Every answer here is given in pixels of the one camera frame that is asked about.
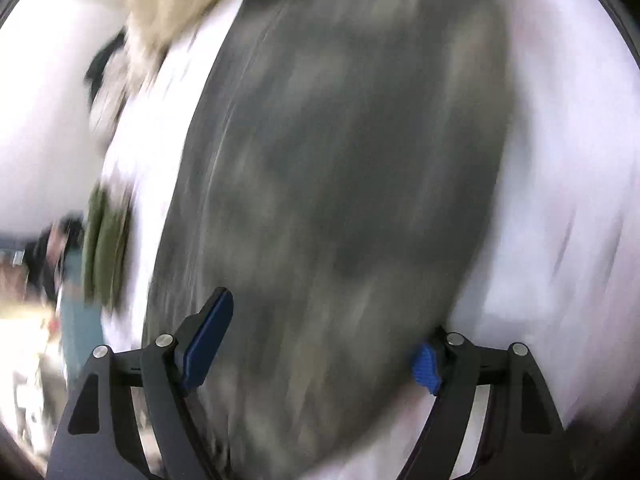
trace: gray fabric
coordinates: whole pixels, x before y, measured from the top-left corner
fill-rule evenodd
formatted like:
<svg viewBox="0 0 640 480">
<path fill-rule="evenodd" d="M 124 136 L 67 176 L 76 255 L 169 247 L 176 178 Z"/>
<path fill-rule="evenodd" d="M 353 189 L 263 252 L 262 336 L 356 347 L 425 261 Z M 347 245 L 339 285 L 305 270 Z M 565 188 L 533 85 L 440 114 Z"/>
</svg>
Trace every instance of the gray fabric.
<svg viewBox="0 0 640 480">
<path fill-rule="evenodd" d="M 188 131 L 146 342 L 216 286 L 236 310 L 198 398 L 246 480 L 368 428 L 443 320 L 506 123 L 495 0 L 247 0 Z"/>
</svg>

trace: white surface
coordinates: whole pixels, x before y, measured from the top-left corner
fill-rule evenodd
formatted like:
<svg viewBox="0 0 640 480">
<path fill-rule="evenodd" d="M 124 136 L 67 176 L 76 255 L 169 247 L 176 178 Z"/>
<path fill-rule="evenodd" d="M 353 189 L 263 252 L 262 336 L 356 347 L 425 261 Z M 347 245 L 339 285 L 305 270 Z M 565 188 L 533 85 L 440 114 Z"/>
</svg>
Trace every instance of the white surface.
<svg viewBox="0 0 640 480">
<path fill-rule="evenodd" d="M 0 28 L 0 232 L 37 234 L 85 208 L 102 155 L 82 80 L 123 23 L 87 0 L 20 0 Z"/>
<path fill-rule="evenodd" d="M 640 282 L 634 284 L 640 203 L 632 200 L 639 185 L 638 67 L 597 0 L 502 2 L 518 113 L 492 236 L 452 325 L 476 344 L 506 348 L 515 340 L 527 342 L 563 420 L 584 409 L 606 422 L 638 378 L 635 356 L 627 350 L 640 342 L 634 304 L 640 293 Z M 191 51 L 188 38 L 172 48 L 148 95 L 127 104 L 108 154 L 106 173 L 118 166 L 136 183 L 129 309 L 121 319 L 103 319 L 114 349 L 140 344 L 148 282 L 186 129 L 238 5 L 234 0 L 218 7 Z M 208 56 L 197 54 L 201 48 Z M 191 80 L 194 63 L 201 70 Z M 611 265 L 619 225 L 622 236 Z M 432 401 L 425 390 L 407 386 L 358 450 L 305 480 L 395 479 Z M 486 392 L 477 401 L 454 474 L 468 470 L 475 453 Z"/>
</svg>

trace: blue gripper pad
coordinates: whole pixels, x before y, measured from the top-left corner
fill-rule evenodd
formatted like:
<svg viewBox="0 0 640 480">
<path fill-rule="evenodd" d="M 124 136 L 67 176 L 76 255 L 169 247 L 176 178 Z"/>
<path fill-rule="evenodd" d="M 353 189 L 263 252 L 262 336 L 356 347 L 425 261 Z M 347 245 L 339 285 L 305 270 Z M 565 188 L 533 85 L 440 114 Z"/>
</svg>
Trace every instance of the blue gripper pad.
<svg viewBox="0 0 640 480">
<path fill-rule="evenodd" d="M 197 388 L 204 382 L 226 329 L 231 323 L 233 312 L 233 296 L 226 290 L 220 295 L 184 353 L 180 382 L 184 391 Z"/>
<path fill-rule="evenodd" d="M 435 350 L 428 344 L 420 347 L 412 364 L 412 372 L 415 381 L 421 386 L 426 386 L 431 395 L 437 395 L 442 377 L 438 373 L 438 359 Z"/>
</svg>

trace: silver screw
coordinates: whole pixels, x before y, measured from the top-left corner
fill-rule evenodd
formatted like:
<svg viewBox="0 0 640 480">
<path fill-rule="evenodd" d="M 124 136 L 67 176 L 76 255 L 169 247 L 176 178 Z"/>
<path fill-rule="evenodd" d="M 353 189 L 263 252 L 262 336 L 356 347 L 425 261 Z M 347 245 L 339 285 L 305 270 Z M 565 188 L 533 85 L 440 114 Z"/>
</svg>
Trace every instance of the silver screw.
<svg viewBox="0 0 640 480">
<path fill-rule="evenodd" d="M 100 358 L 100 357 L 104 357 L 105 355 L 107 355 L 109 353 L 109 349 L 105 346 L 105 345 L 100 345 L 94 348 L 94 357 L 95 358 Z"/>
<path fill-rule="evenodd" d="M 513 353 L 519 355 L 520 357 L 525 356 L 529 353 L 529 349 L 522 343 L 516 343 L 512 348 Z"/>
<path fill-rule="evenodd" d="M 174 341 L 174 337 L 169 334 L 162 334 L 156 338 L 156 344 L 160 347 L 169 346 Z"/>
<path fill-rule="evenodd" d="M 451 346 L 460 346 L 465 342 L 465 337 L 460 335 L 458 332 L 451 332 L 447 334 L 447 343 Z"/>
</svg>

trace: white cloth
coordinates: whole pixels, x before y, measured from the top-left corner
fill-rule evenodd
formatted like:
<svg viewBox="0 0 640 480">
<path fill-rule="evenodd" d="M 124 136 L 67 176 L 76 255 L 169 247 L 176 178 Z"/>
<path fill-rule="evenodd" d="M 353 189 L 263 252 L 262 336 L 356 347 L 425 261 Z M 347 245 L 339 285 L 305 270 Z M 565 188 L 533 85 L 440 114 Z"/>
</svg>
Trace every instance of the white cloth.
<svg viewBox="0 0 640 480">
<path fill-rule="evenodd" d="M 172 46 L 155 85 L 127 103 L 108 152 L 104 171 L 117 166 L 135 182 L 127 308 L 103 316 L 116 351 L 140 346 L 186 132 L 241 1 L 220 3 Z M 626 350 L 640 342 L 638 67 L 597 0 L 501 1 L 520 105 L 491 235 L 451 325 L 476 344 L 529 344 L 565 422 L 579 408 L 612 420 L 640 369 Z M 475 454 L 486 390 L 477 400 L 454 476 Z M 305 480 L 395 479 L 432 403 L 408 387 L 356 451 Z"/>
</svg>

